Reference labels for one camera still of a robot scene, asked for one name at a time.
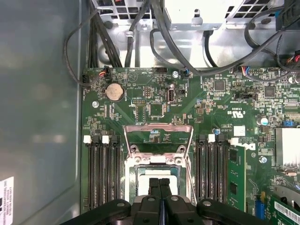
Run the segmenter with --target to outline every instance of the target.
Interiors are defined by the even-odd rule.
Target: motherboard
[[[83,81],[101,71],[86,69]],[[300,193],[299,127],[296,75],[268,83],[240,68],[207,77],[111,68],[82,90],[82,213],[116,198],[132,203],[161,177],[192,203],[210,198],[272,224],[300,224],[286,196]]]

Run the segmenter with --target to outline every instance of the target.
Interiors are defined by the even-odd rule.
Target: blue connector
[[[255,201],[255,216],[259,219],[264,220],[264,204],[261,200]]]
[[[292,127],[292,126],[294,126],[294,122],[293,121],[284,121],[283,126]]]

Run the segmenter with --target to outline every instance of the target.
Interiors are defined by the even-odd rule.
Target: sticker label
[[[0,181],[0,225],[12,225],[14,177]]]
[[[245,128],[245,126],[234,126],[233,127],[233,136],[235,136],[235,137],[246,136],[246,128]]]
[[[286,207],[282,206],[281,204],[274,202],[274,207],[276,210],[284,214],[285,216],[289,217],[292,221],[300,225],[300,216],[292,211],[288,210]]]

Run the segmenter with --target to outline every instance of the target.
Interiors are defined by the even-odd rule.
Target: barcode label
[[[0,225],[13,223],[14,177],[0,181]]]
[[[274,207],[276,210],[290,218],[292,221],[300,225],[300,216],[292,211],[288,210],[286,207],[282,206],[281,204],[274,202]]]

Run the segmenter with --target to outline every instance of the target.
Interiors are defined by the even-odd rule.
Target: screw
[[[264,156],[260,157],[259,162],[260,163],[266,163],[268,161],[268,159]]]
[[[205,205],[205,206],[211,206],[211,203],[209,201],[204,201],[203,205]]]
[[[180,163],[181,163],[181,158],[176,158],[176,159],[175,159],[175,163],[176,163],[176,164],[180,164]]]
[[[178,78],[178,77],[179,77],[178,71],[173,71],[173,72],[172,72],[172,77]]]
[[[178,201],[178,200],[179,200],[179,198],[178,198],[178,197],[176,197],[176,196],[173,196],[173,197],[171,197],[171,200],[172,200],[172,201]]]
[[[98,107],[99,107],[99,102],[93,101],[93,102],[92,102],[92,107],[93,107],[93,108],[98,108]]]
[[[142,24],[142,29],[143,29],[143,30],[147,30],[147,29],[148,29],[148,25],[147,25],[147,24],[145,24],[145,23],[144,23],[144,24]]]
[[[139,163],[141,161],[141,158],[140,157],[135,157],[135,162],[136,163]]]

